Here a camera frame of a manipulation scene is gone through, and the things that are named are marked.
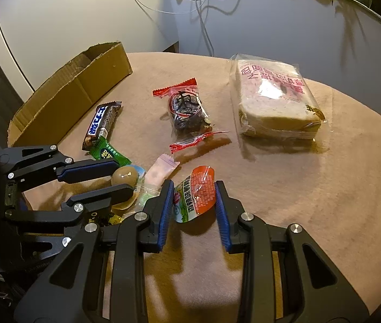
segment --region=beige tablecloth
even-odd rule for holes
[[[381,116],[308,80],[329,121],[316,148],[240,146],[226,60],[169,53],[129,54],[129,60],[134,73],[100,100],[123,101],[112,145],[145,169],[169,153],[167,107],[151,91],[196,77],[204,108],[216,129],[229,130],[231,142],[219,138],[215,149],[184,151],[176,157],[181,164],[174,182],[210,165],[247,211],[273,225],[302,224],[373,312],[381,303]],[[75,160],[87,158],[81,144],[93,113],[59,144]],[[75,185],[55,181],[26,196],[35,209],[56,210],[71,194],[108,183],[108,178]],[[242,256],[222,248],[213,210],[187,224],[171,222],[163,252],[146,256],[145,273],[150,322],[236,321]]]

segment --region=red candy wrapper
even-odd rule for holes
[[[201,142],[213,132],[209,116],[201,103],[195,78],[180,84],[153,91],[155,97],[168,98],[168,111],[176,143],[170,145],[171,153]]]
[[[187,141],[174,143],[170,145],[171,154],[181,151],[182,149],[185,149],[187,147],[192,147],[194,145],[197,145],[203,139],[206,139],[207,137],[213,136],[215,134],[226,134],[226,131],[206,132],[205,134],[199,135],[193,139],[188,139]]]

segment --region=plastic bag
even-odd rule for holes
[[[224,131],[213,132],[213,126],[198,95],[195,78],[153,91],[154,97],[168,98],[168,111],[176,142],[171,153],[192,147],[200,141]]]
[[[157,185],[147,185],[144,184],[141,189],[140,193],[138,194],[137,200],[132,204],[132,206],[126,211],[125,214],[123,214],[122,219],[133,215],[134,213],[143,211],[144,206],[146,205],[147,200],[153,197],[157,197],[159,194],[161,194],[162,187]]]
[[[157,186],[162,185],[179,165],[180,162],[175,162],[169,155],[162,154],[156,159],[149,171],[147,171],[145,183]]]
[[[247,136],[313,139],[325,116],[296,66],[248,55],[230,59],[237,131]]]

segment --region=white cable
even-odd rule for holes
[[[143,7],[146,7],[147,9],[149,10],[153,10],[155,12],[160,12],[160,13],[168,13],[169,15],[187,15],[189,13],[192,13],[192,12],[195,12],[195,11],[198,11],[198,8],[202,7],[202,5],[204,5],[204,3],[206,2],[206,0],[203,0],[203,2],[201,2],[201,4],[198,6],[198,4],[196,3],[196,9],[194,10],[191,10],[189,12],[167,12],[167,11],[164,11],[164,10],[155,10],[154,8],[151,8],[149,6],[146,6],[144,3],[142,3],[140,0],[135,0],[138,4],[140,4],[141,6]]]
[[[210,54],[210,56],[214,57],[215,56],[215,48],[213,47],[213,44],[211,43],[210,36],[209,36],[209,33],[208,33],[207,29],[206,29],[206,25],[204,24],[203,16],[201,15],[200,9],[198,7],[197,0],[195,0],[195,6],[196,6],[196,11],[197,11],[198,15],[200,16],[200,21],[201,21],[203,30],[204,30],[204,32],[205,32],[205,34],[207,36],[207,41],[209,42],[209,45],[211,47],[211,54]]]

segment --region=open cardboard box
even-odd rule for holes
[[[8,146],[58,144],[114,85],[132,73],[122,43],[92,46],[47,79],[14,115]]]

